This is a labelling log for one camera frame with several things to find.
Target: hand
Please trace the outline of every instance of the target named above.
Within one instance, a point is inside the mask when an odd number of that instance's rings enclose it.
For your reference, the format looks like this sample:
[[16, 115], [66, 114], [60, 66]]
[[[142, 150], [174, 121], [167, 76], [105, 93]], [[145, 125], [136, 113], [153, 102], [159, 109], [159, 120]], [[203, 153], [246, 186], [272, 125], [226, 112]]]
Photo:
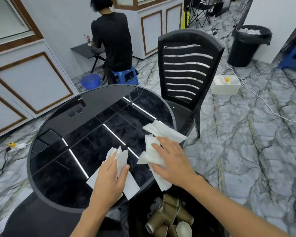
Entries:
[[151, 146], [161, 155], [166, 163], [166, 169], [151, 163], [153, 170], [166, 181], [186, 189], [193, 177], [197, 176], [181, 146], [167, 137], [157, 137], [161, 146], [153, 143]]
[[97, 208], [98, 211], [105, 212], [105, 214], [120, 198], [125, 187], [125, 180], [129, 170], [129, 165], [125, 165], [118, 180], [116, 179], [116, 154], [117, 152], [111, 155], [106, 161], [102, 162], [90, 198], [89, 207]]

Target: blue bucket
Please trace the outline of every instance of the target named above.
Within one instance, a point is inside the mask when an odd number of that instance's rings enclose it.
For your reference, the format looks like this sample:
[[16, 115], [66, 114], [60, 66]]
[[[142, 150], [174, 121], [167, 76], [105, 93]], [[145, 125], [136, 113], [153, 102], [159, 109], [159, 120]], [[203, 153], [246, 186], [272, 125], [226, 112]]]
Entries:
[[80, 81], [81, 85], [83, 85], [87, 90], [92, 90], [98, 88], [101, 84], [101, 77], [97, 74], [86, 75]]

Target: person in black shirt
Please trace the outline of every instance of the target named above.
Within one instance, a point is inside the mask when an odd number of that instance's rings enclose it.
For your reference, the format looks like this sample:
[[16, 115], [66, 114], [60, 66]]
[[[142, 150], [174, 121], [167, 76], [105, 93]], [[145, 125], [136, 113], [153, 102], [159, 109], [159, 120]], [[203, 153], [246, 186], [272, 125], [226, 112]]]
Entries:
[[91, 0], [92, 10], [102, 15], [91, 24], [92, 45], [100, 48], [103, 43], [105, 47], [103, 71], [109, 85], [116, 83], [111, 71], [129, 70], [133, 55], [127, 17], [124, 13], [112, 12], [112, 5], [112, 0]]

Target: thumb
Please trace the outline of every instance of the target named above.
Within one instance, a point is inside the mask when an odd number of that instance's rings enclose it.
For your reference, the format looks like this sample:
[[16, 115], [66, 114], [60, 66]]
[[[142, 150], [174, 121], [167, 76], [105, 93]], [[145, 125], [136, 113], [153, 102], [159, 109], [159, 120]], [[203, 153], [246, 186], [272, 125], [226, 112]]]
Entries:
[[125, 165], [117, 181], [117, 189], [121, 192], [124, 190], [124, 187], [125, 187], [125, 181], [128, 174], [128, 170], [129, 170], [129, 165]]
[[156, 172], [158, 175], [161, 176], [162, 179], [165, 179], [167, 171], [163, 169], [160, 165], [150, 163], [153, 168], [153, 171]]

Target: person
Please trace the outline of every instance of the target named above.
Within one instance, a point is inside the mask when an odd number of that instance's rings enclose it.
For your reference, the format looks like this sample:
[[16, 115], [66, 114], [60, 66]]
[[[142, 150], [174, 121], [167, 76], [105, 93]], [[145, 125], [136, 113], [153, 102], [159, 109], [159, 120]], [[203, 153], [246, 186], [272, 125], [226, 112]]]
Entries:
[[[242, 205], [227, 198], [217, 189], [211, 187], [201, 176], [197, 175], [180, 145], [166, 137], [157, 137], [161, 146], [152, 144], [162, 156], [166, 168], [151, 164], [154, 171], [163, 179], [189, 192], [224, 226], [232, 237], [288, 237], [289, 235]], [[116, 180], [117, 163], [114, 153], [102, 163], [89, 207], [71, 237], [93, 237], [110, 207], [119, 199], [124, 186], [129, 166], [122, 169]]]
[[108, 84], [116, 84], [111, 71], [129, 70], [133, 64], [133, 48], [127, 17], [124, 13], [110, 10], [113, 5], [112, 0], [91, 0], [90, 5], [93, 11], [101, 14], [91, 23], [91, 44], [100, 48], [103, 43], [106, 52], [103, 71], [107, 76]]

